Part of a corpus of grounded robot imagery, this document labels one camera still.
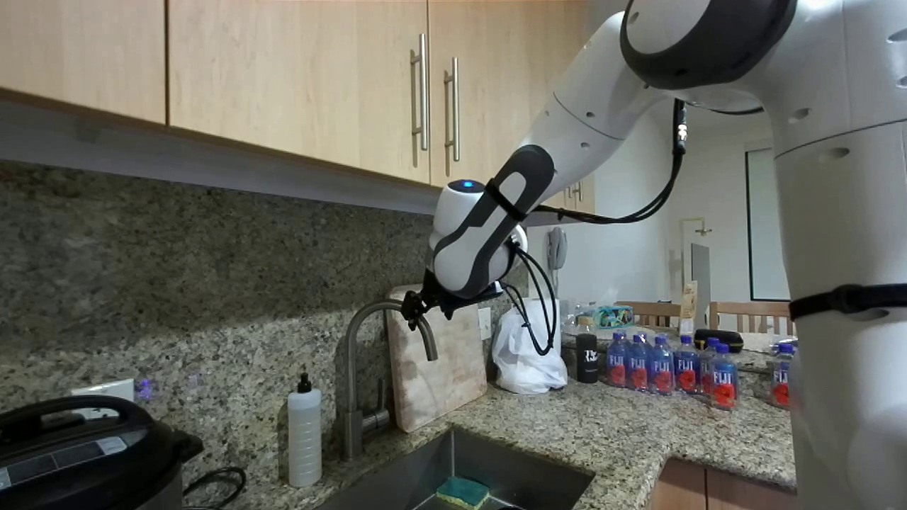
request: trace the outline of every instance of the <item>white plastic bag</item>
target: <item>white plastic bag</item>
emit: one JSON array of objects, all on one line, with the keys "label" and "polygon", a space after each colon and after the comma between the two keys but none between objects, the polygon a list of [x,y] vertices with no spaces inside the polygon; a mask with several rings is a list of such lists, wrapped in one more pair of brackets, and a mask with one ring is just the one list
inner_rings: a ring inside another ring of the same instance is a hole
[{"label": "white plastic bag", "polygon": [[[547,346],[547,325],[543,313],[543,299],[528,298],[528,318],[530,329],[537,330],[540,346]],[[547,313],[555,325],[554,349],[543,356],[533,346],[530,329],[526,325],[526,318],[516,308],[509,308],[501,313],[501,330],[494,342],[490,360],[499,369],[496,386],[516,391],[516,393],[545,393],[551,389],[568,386],[568,364],[561,356],[561,319],[554,318],[551,304]]]}]

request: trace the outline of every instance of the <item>granite countertop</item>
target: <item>granite countertop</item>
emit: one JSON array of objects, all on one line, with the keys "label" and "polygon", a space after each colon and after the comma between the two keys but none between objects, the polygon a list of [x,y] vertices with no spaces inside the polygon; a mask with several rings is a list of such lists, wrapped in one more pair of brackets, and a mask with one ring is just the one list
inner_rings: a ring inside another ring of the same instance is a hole
[{"label": "granite countertop", "polygon": [[686,458],[745,478],[795,489],[795,442],[789,411],[758,400],[758,376],[744,374],[744,396],[734,411],[674,393],[642,393],[605,381],[577,381],[543,396],[520,396],[490,389],[482,400],[448,414],[421,432],[388,432],[367,448],[354,465],[327,462],[313,489],[286,485],[251,486],[251,508],[317,508],[333,489],[360,472],[408,454],[450,424],[479,435],[543,454],[595,472],[577,508],[645,508],[667,458]]}]

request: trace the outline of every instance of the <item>bottle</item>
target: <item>bottle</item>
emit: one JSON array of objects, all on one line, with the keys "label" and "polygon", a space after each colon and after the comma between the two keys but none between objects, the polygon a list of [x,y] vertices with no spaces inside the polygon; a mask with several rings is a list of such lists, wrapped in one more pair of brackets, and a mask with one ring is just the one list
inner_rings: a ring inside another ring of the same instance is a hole
[{"label": "bottle", "polygon": [[781,407],[792,407],[792,363],[795,363],[795,346],[781,342],[775,355],[775,369],[771,369],[771,403]]},{"label": "bottle", "polygon": [[606,349],[606,381],[619,389],[626,386],[626,330],[615,330]]},{"label": "bottle", "polygon": [[728,346],[718,342],[715,360],[711,360],[711,404],[715,407],[734,407],[737,404],[737,364],[728,356]]},{"label": "bottle", "polygon": [[601,376],[598,370],[598,336],[595,333],[579,333],[577,336],[577,380],[579,381],[595,381]]},{"label": "bottle", "polygon": [[711,396],[711,381],[715,381],[711,360],[715,360],[718,342],[720,342],[718,336],[710,336],[706,349],[701,352],[701,391],[703,391],[706,400]]},{"label": "bottle", "polygon": [[649,360],[646,333],[632,333],[626,370],[630,370],[630,389],[636,389],[636,391],[649,391],[646,360]]},{"label": "bottle", "polygon": [[321,391],[313,389],[306,370],[286,396],[286,438],[290,485],[313,486],[321,478]]},{"label": "bottle", "polygon": [[701,389],[701,374],[698,374],[698,355],[691,349],[691,336],[680,333],[680,349],[677,349],[677,389],[684,393],[698,393]]},{"label": "bottle", "polygon": [[673,393],[674,391],[674,355],[667,336],[655,336],[649,349],[649,391]]}]

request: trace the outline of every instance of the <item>kitchen sink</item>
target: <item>kitchen sink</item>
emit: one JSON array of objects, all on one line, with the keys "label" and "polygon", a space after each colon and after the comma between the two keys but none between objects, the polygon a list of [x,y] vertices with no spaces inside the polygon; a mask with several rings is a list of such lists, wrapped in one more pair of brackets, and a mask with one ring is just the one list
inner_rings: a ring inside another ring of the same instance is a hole
[{"label": "kitchen sink", "polygon": [[594,472],[453,428],[337,489],[324,508],[431,510],[443,508],[433,489],[448,475],[484,485],[490,498],[482,510],[574,508],[594,481]]}]

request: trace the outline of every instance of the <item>faucet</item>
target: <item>faucet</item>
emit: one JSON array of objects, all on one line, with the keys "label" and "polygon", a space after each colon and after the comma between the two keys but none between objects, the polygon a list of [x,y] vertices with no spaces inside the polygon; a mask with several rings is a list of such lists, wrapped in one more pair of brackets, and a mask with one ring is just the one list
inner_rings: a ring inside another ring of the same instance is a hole
[{"label": "faucet", "polygon": [[[368,415],[363,415],[363,407],[357,403],[357,333],[360,325],[367,323],[368,313],[381,311],[381,308],[397,308],[399,311],[402,299],[375,299],[367,304],[347,325],[347,333],[340,340],[337,355],[344,356],[344,391],[337,389],[337,424],[340,424],[340,449],[344,458],[353,462],[357,457],[363,457],[367,449],[367,430],[384,428],[388,424],[391,414],[388,407],[381,407]],[[431,325],[426,323],[426,318],[421,318],[421,333],[426,342],[426,356],[436,360],[436,346],[433,346],[433,333]]]}]

